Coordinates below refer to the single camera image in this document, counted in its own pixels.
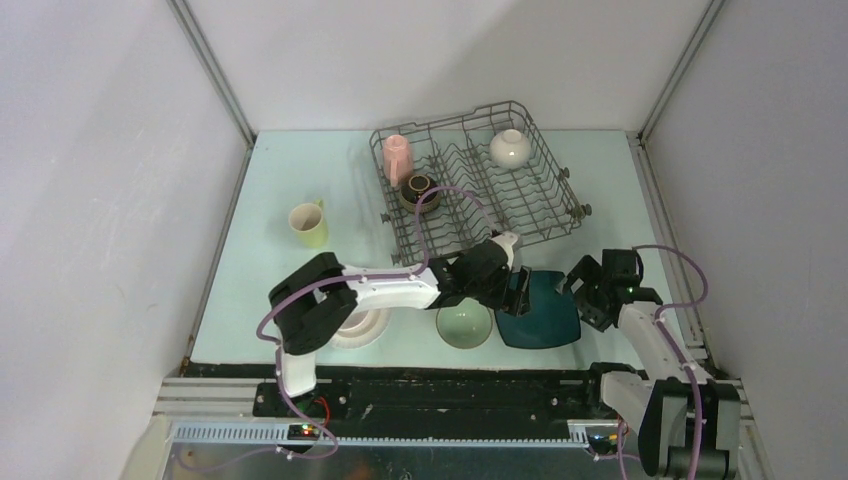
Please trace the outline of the dark teal square plate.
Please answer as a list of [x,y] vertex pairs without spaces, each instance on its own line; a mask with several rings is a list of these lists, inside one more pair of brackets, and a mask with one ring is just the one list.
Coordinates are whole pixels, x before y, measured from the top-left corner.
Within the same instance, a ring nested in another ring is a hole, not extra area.
[[529,281],[530,310],[515,317],[495,313],[495,322],[503,342],[512,348],[541,350],[577,342],[581,338],[580,319],[570,293],[556,287],[565,279],[561,271],[534,270]]

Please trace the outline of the light green bowl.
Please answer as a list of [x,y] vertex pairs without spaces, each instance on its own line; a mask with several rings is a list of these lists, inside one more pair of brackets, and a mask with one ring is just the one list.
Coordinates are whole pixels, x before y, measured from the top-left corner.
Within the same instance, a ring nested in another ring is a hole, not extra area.
[[436,316],[440,338],[457,349],[473,349],[488,340],[493,330],[492,311],[473,299],[442,308]]

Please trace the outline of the brown glazed bowl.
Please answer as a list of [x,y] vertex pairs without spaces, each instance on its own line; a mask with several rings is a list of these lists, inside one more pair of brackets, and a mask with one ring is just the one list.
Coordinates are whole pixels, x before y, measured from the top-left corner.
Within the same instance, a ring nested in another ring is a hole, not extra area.
[[399,201],[403,209],[415,213],[418,203],[421,203],[420,213],[426,214],[435,210],[440,203],[441,193],[434,191],[438,184],[428,175],[413,174],[400,187]]

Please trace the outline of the small white ribbed bowl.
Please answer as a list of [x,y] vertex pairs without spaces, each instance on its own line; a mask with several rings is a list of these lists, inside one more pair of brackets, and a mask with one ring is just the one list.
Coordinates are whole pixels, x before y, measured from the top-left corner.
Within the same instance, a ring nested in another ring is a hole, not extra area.
[[499,167],[518,169],[532,156],[529,138],[517,129],[506,129],[496,134],[489,143],[491,160]]

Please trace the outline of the white scalloped plate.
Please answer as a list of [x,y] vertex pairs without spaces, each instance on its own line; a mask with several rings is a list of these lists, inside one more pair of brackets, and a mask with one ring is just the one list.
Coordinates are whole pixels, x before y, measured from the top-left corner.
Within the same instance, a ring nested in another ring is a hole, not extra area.
[[365,347],[376,341],[385,329],[388,327],[390,312],[388,309],[376,309],[380,311],[379,319],[373,324],[373,327],[359,336],[342,336],[338,334],[338,330],[330,339],[330,345],[340,349],[358,349]]

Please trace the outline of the pink ceramic mug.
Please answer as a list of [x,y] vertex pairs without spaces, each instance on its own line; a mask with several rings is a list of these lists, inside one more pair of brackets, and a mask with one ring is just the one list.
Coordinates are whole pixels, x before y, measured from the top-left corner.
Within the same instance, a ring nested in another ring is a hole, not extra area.
[[384,174],[392,188],[400,187],[414,172],[410,142],[403,135],[391,135],[383,144]]

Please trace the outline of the light green ceramic mug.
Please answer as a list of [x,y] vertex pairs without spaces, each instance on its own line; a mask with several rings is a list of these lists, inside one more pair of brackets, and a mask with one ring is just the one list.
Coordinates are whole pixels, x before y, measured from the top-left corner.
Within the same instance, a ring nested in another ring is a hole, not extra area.
[[329,239],[329,229],[322,200],[307,202],[293,208],[288,224],[302,245],[312,249],[324,247]]

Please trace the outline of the pale pink bowl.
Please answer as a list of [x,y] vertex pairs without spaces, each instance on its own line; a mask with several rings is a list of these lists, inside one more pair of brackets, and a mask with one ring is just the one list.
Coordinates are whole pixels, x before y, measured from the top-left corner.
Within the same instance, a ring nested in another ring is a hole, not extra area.
[[353,313],[343,322],[338,330],[338,334],[347,337],[362,335],[373,327],[379,316],[379,310]]

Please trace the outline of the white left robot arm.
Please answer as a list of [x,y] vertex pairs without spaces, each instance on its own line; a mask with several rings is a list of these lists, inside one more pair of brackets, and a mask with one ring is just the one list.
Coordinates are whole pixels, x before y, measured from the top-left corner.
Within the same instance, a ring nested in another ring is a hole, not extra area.
[[278,404],[292,416],[312,411],[316,353],[354,314],[438,310],[471,299],[493,311],[525,315],[532,270],[522,265],[519,249],[518,237],[507,232],[403,268],[355,267],[332,252],[318,254],[271,290],[271,310],[256,330],[259,339],[275,345]]

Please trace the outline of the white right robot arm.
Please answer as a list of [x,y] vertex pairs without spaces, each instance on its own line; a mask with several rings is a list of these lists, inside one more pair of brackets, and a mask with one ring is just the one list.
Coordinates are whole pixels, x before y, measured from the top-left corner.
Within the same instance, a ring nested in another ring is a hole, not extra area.
[[635,433],[643,471],[666,479],[733,479],[738,472],[742,401],[736,387],[717,381],[672,331],[674,309],[646,287],[640,247],[583,256],[559,289],[572,294],[579,318],[599,332],[616,328],[643,371],[601,367],[581,392],[585,411],[614,411]]

